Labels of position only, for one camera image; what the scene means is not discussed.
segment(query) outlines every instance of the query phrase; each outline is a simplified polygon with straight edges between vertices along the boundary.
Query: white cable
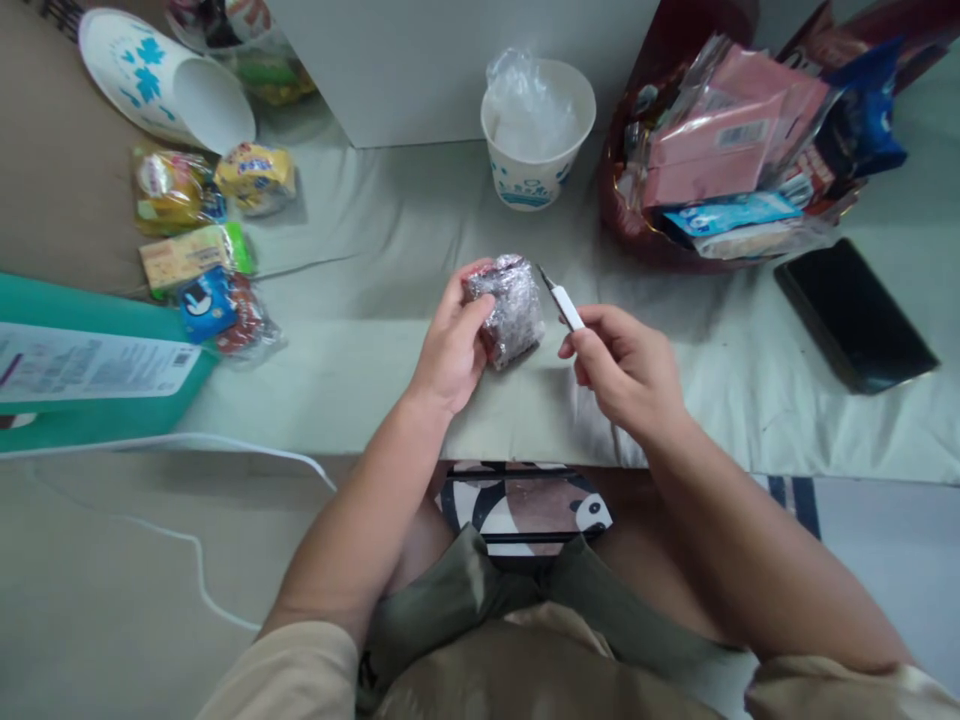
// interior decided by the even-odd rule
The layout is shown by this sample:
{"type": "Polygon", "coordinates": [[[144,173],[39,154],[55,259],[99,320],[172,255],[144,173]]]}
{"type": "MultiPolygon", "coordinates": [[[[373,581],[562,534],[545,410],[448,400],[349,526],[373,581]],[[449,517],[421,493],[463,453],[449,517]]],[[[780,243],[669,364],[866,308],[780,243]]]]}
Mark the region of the white cable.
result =
{"type": "MultiPolygon", "coordinates": [[[[288,458],[290,460],[299,460],[304,462],[314,470],[317,471],[317,474],[323,478],[323,481],[327,484],[333,492],[337,491],[337,486],[333,484],[330,478],[327,476],[327,473],[313,458],[309,458],[306,455],[298,455],[297,453],[288,453],[283,450],[275,450],[273,448],[266,448],[261,445],[254,445],[252,443],[246,443],[241,440],[234,440],[232,438],[223,437],[221,435],[211,435],[208,433],[173,433],[170,435],[158,435],[154,437],[147,438],[136,438],[133,440],[117,440],[114,442],[107,443],[98,443],[96,445],[73,445],[70,447],[60,447],[60,448],[46,448],[43,450],[22,450],[18,452],[5,453],[0,455],[0,460],[18,460],[24,458],[33,458],[33,457],[43,457],[47,455],[64,455],[67,453],[74,452],[92,452],[95,450],[131,450],[134,448],[143,448],[143,447],[153,447],[156,445],[166,445],[171,442],[177,442],[178,440],[202,440],[206,442],[213,443],[222,443],[225,445],[231,445],[236,448],[241,448],[243,450],[249,450],[250,452],[262,453],[265,455],[273,455],[274,457],[288,458]]],[[[105,515],[107,517],[112,517],[117,520],[124,520],[134,525],[139,525],[140,527],[146,528],[147,530],[152,530],[155,533],[165,535],[167,537],[174,538],[176,540],[185,540],[193,545],[194,553],[197,556],[197,587],[200,590],[200,599],[203,600],[204,605],[206,605],[214,613],[222,617],[227,622],[233,623],[238,627],[242,627],[245,630],[250,630],[252,632],[259,632],[260,625],[252,623],[249,620],[244,620],[241,617],[234,615],[233,613],[224,610],[220,607],[216,601],[210,596],[210,593],[207,591],[207,581],[206,573],[204,572],[203,565],[203,543],[200,541],[196,535],[190,535],[188,533],[177,532],[176,530],[170,530],[169,528],[161,527],[159,525],[154,525],[148,520],[144,520],[142,517],[137,517],[136,515],[125,515],[123,513],[110,512],[108,510],[101,510],[100,508],[94,507],[89,503],[84,502],[83,500],[78,500],[72,495],[64,492],[55,485],[44,482],[37,477],[34,477],[33,480],[40,485],[43,485],[47,490],[53,492],[56,495],[59,495],[61,498],[68,500],[77,507],[83,508],[88,512],[96,513],[98,515],[105,515]]]]}

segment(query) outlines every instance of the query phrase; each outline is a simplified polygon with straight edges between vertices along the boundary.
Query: left hand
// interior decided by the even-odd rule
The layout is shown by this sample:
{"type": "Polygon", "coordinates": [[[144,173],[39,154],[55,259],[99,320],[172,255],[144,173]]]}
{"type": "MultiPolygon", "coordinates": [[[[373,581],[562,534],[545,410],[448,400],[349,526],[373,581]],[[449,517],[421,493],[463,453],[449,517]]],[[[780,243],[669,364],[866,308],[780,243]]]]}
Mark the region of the left hand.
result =
{"type": "Polygon", "coordinates": [[[457,270],[446,289],[423,341],[408,395],[453,417],[466,406],[480,381],[487,356],[477,333],[496,300],[484,295],[464,305],[463,278],[492,262],[477,260],[457,270]]]}

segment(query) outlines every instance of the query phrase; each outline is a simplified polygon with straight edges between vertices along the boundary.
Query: shorts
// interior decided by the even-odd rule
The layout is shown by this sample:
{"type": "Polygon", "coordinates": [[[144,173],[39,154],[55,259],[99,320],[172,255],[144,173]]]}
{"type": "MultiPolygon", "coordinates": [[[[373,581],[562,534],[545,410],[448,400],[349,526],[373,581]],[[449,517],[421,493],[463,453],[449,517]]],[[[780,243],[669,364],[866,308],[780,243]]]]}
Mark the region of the shorts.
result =
{"type": "Polygon", "coordinates": [[[494,567],[472,525],[427,572],[378,603],[360,662],[358,713],[372,714],[390,684],[421,657],[487,620],[546,600],[579,613],[620,662],[660,676],[725,717],[746,717],[743,695],[757,667],[752,653],[701,637],[655,611],[582,535],[534,579],[494,567]]]}

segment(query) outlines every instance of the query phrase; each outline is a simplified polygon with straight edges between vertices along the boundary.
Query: foil-wrapped package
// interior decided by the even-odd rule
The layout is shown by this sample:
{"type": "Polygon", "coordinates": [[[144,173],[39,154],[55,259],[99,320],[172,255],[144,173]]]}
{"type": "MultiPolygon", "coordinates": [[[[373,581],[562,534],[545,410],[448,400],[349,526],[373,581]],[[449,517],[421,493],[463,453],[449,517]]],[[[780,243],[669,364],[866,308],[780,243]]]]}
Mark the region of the foil-wrapped package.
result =
{"type": "Polygon", "coordinates": [[[480,329],[487,359],[495,370],[540,346],[546,332],[540,292],[530,262],[521,255],[501,255],[463,280],[471,300],[493,295],[497,304],[480,329]]]}

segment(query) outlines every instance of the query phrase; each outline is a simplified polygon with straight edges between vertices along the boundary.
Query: smartphone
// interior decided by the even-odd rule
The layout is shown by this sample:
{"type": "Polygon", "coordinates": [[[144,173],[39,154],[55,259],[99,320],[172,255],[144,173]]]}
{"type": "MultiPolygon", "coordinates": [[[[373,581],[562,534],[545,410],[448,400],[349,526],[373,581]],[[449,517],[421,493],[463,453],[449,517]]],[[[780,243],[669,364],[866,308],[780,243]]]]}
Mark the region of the smartphone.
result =
{"type": "Polygon", "coordinates": [[[774,275],[855,391],[875,395],[940,365],[848,238],[786,262],[774,275]]]}

